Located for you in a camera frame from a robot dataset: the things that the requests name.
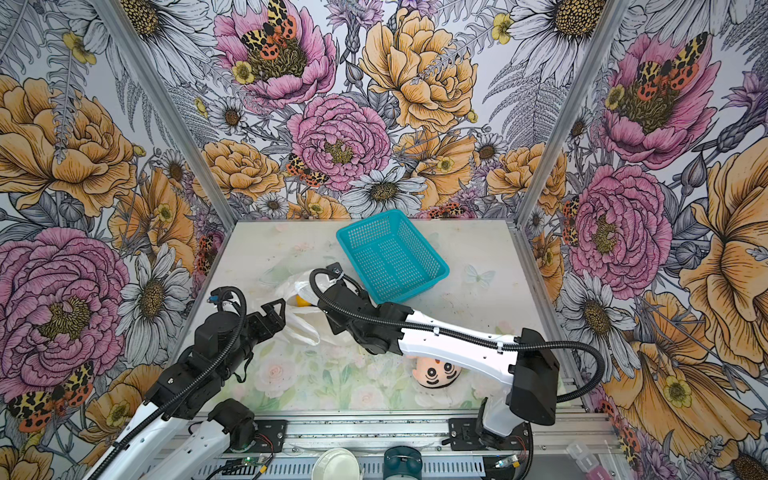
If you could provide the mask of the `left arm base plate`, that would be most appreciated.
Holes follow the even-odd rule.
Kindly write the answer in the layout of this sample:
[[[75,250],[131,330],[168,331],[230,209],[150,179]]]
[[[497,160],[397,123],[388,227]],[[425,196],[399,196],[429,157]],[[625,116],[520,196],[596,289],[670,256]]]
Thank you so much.
[[[235,428],[230,435],[231,453],[280,453],[287,436],[285,420],[256,419]]]

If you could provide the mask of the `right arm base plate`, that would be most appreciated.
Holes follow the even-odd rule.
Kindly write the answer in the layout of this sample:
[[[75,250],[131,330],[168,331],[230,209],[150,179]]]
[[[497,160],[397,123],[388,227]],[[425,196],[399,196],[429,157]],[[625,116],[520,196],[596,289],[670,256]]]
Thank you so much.
[[[452,451],[523,451],[530,449],[531,436],[526,422],[515,427],[510,435],[501,437],[484,430],[477,419],[457,417],[448,420],[448,437],[442,445]]]

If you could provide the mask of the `white plastic bag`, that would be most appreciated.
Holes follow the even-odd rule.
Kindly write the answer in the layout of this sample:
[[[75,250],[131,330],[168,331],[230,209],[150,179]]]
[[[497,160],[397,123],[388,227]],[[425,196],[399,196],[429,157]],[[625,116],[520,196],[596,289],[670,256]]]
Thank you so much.
[[[302,343],[312,347],[322,344],[346,347],[355,344],[347,331],[335,334],[326,314],[317,307],[318,297],[309,283],[310,271],[288,277],[275,289],[275,295],[286,301],[285,336],[293,343]],[[295,296],[300,294],[312,303],[311,307],[298,307]]]

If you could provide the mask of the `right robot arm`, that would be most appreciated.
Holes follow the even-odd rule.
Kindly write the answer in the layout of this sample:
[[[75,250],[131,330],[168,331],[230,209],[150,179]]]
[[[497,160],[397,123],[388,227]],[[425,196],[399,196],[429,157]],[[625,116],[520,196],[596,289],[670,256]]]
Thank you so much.
[[[529,328],[518,336],[492,335],[436,320],[406,305],[376,305],[338,266],[314,269],[308,281],[332,331],[349,333],[369,354],[440,360],[503,387],[503,395],[482,402],[476,419],[477,435],[490,448],[499,448],[522,425],[554,425],[558,404],[590,393],[606,370],[604,355],[583,342],[547,341]],[[592,377],[564,394],[558,391],[557,350],[582,352],[595,362]]]

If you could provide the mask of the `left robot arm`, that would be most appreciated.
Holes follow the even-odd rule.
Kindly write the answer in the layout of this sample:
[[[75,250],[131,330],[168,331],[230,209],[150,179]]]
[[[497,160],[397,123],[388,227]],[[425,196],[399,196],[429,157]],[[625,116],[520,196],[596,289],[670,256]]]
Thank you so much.
[[[193,343],[149,388],[118,440],[86,474],[88,479],[136,479],[154,454],[191,421],[232,377],[244,381],[254,348],[286,326],[282,298],[250,313],[243,292],[214,289],[215,311],[194,331]]]

